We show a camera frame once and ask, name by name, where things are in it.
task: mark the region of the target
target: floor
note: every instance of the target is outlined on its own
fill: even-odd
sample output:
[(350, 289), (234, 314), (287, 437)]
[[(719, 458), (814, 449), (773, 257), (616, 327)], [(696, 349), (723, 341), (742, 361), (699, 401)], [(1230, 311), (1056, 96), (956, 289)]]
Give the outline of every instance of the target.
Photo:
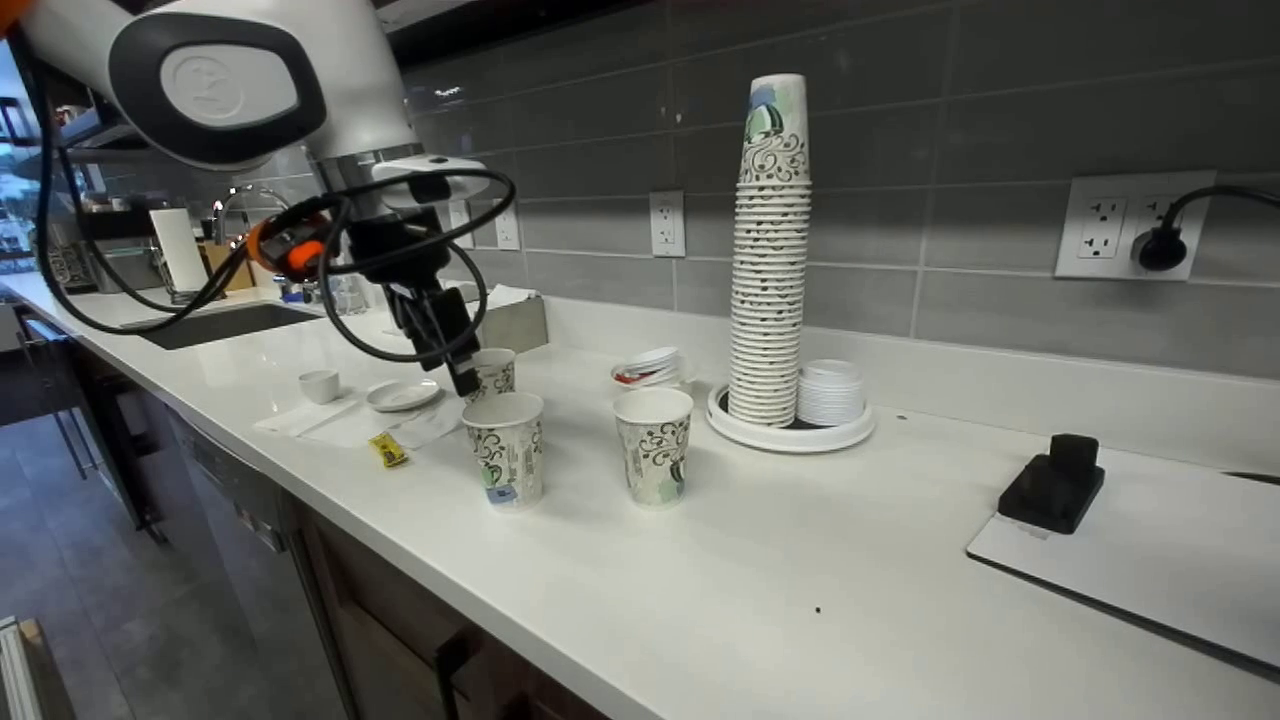
[(75, 475), (51, 421), (0, 423), (0, 617), (42, 623), (81, 720), (273, 717), (244, 621), (204, 583)]

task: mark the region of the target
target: gray tile backsplash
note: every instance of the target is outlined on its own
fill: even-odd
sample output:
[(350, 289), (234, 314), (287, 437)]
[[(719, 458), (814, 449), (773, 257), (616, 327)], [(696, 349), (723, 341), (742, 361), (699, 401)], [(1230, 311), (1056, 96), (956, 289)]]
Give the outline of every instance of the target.
[[(1280, 190), (1274, 29), (1274, 0), (646, 0), (404, 80), (426, 149), (519, 184), (522, 252), (475, 230), (495, 280), (723, 314), (742, 93), (802, 70), (810, 325), (1280, 375), (1280, 211), (1213, 200), (1190, 284), (1053, 280), (1073, 176)], [(248, 181), (316, 188), (303, 152)], [(646, 257), (664, 188), (686, 259)]]

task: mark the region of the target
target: robotic arm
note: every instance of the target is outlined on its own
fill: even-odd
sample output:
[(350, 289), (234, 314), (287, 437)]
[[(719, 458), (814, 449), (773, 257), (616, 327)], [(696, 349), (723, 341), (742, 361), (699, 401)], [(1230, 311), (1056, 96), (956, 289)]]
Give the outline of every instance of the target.
[[(248, 166), (303, 138), (327, 195), (278, 211), (259, 227), (259, 244), (290, 252), (327, 230), (327, 244), (306, 252), (311, 264), (290, 272), (364, 272), (388, 291), (415, 349), (415, 354), (374, 354), (446, 363), (461, 392), (475, 386), (473, 314), (435, 272), (456, 252), (453, 237), (495, 211), (443, 230), (435, 206), (483, 190), (486, 181), (506, 188), (506, 203), (512, 184), (480, 162), (423, 152), (372, 4), (173, 0), (131, 15), (112, 0), (37, 0), (19, 22), (41, 61), (93, 85), (182, 162)], [(349, 268), (327, 264), (339, 230), (354, 257)]]

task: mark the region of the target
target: white countertop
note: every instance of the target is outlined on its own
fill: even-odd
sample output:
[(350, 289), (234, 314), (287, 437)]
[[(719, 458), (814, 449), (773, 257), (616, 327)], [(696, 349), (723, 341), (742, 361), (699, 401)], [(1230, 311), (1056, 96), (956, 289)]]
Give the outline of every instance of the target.
[[(0, 284), (62, 318), (41, 280)], [(618, 487), (616, 350), (552, 327), (519, 354), (519, 386), (549, 397), (552, 493), (506, 510), (483, 502), (463, 437), (381, 470), (369, 451), (252, 433), (301, 401), (316, 350), (354, 386), (415, 375), (327, 325), (182, 350), (81, 336), (613, 717), (1280, 717), (1272, 678), (963, 560), (1045, 449), (1030, 433), (878, 409), (862, 449), (789, 458), (699, 421), (686, 498), (642, 510)]]

